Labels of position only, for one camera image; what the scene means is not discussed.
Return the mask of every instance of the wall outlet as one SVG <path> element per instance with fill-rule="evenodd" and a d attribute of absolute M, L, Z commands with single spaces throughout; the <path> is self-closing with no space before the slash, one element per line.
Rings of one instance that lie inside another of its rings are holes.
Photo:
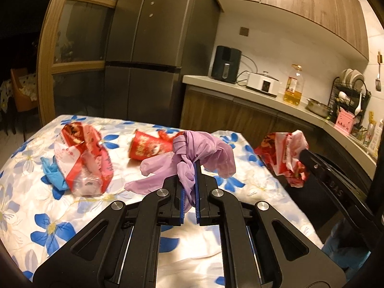
<path fill-rule="evenodd" d="M 249 35 L 249 29 L 245 27 L 240 27 L 239 35 L 248 37 Z"/>

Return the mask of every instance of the cooking oil bottle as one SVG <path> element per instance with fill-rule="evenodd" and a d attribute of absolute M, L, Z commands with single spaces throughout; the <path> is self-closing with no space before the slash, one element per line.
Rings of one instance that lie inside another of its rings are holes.
<path fill-rule="evenodd" d="M 287 87 L 285 88 L 284 101 L 297 106 L 300 104 L 304 89 L 304 78 L 301 74 L 301 66 L 294 64 L 292 67 L 293 69 L 289 74 Z"/>

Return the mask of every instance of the red paper cup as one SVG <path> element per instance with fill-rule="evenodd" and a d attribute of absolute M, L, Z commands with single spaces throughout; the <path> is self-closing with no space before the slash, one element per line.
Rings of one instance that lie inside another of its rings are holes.
<path fill-rule="evenodd" d="M 128 157 L 136 160 L 144 160 L 171 151 L 172 143 L 136 130 L 135 137 L 131 142 L 131 147 L 128 152 Z"/>

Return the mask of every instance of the metal screw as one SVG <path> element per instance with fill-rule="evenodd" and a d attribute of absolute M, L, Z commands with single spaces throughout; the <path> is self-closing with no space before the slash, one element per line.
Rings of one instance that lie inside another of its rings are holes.
<path fill-rule="evenodd" d="M 224 192 L 221 189 L 217 188 L 214 189 L 211 194 L 215 197 L 221 197 L 222 195 L 224 195 Z"/>
<path fill-rule="evenodd" d="M 268 210 L 268 209 L 269 209 L 269 205 L 268 205 L 266 202 L 264 202 L 264 201 L 259 202 L 259 203 L 257 204 L 257 207 L 258 207 L 261 211 L 265 211 L 265 210 Z"/>
<path fill-rule="evenodd" d="M 167 189 L 165 189 L 165 188 L 160 188 L 160 189 L 156 192 L 157 196 L 159 196 L 159 197 L 165 197 L 165 196 L 168 195 L 168 193 L 169 193 L 169 191 L 168 191 Z"/>
<path fill-rule="evenodd" d="M 120 210 L 122 206 L 123 206 L 123 203 L 121 201 L 115 201 L 114 203 L 112 203 L 111 208 L 113 210 Z"/>

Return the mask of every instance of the dish rack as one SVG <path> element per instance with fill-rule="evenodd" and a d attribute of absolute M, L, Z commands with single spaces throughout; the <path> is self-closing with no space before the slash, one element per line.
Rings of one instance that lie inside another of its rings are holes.
<path fill-rule="evenodd" d="M 355 127 L 360 127 L 361 122 L 364 118 L 365 111 L 367 109 L 369 100 L 371 99 L 372 93 L 367 90 L 367 86 L 364 81 L 357 79 L 353 84 L 343 83 L 340 80 L 340 77 L 336 77 L 332 83 L 332 91 L 328 101 L 328 106 L 331 108 L 332 112 L 330 114 L 330 121 L 336 123 L 337 116 L 339 114 L 340 108 L 343 108 L 346 111 L 354 114 L 357 106 L 359 105 L 360 91 L 356 88 L 358 82 L 361 81 L 363 86 L 361 86 L 362 96 L 361 96 L 361 112 L 356 116 Z M 345 100 L 339 99 L 340 91 L 344 92 L 351 100 L 346 102 Z"/>

